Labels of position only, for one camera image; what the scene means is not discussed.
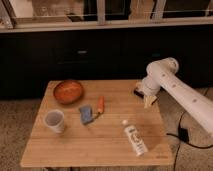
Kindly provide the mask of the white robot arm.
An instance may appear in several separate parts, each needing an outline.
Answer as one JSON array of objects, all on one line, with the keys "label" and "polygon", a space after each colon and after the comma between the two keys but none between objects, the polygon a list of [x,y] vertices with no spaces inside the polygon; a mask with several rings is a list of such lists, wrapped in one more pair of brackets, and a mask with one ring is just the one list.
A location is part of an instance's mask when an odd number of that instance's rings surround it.
[{"label": "white robot arm", "polygon": [[213,101],[175,76],[179,63],[169,57],[148,64],[147,75],[136,83],[136,90],[144,96],[155,96],[165,89],[213,137]]}]

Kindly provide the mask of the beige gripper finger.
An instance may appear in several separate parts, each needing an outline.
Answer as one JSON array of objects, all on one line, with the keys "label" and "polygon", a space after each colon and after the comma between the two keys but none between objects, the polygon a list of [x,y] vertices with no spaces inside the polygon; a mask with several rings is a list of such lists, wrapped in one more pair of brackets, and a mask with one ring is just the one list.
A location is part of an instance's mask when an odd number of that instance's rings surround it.
[{"label": "beige gripper finger", "polygon": [[153,105],[157,100],[157,96],[152,96],[151,105]]},{"label": "beige gripper finger", "polygon": [[149,96],[144,97],[144,108],[150,107],[150,98]]}]

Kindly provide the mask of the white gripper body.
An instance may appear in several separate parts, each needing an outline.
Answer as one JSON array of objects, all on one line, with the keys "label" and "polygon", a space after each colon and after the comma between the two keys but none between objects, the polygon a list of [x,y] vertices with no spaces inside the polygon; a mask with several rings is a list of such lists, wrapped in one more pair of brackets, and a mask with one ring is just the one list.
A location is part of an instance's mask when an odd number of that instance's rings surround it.
[{"label": "white gripper body", "polygon": [[144,77],[136,83],[134,93],[141,98],[145,98],[146,96],[155,96],[159,90],[160,85],[156,81],[151,77]]}]

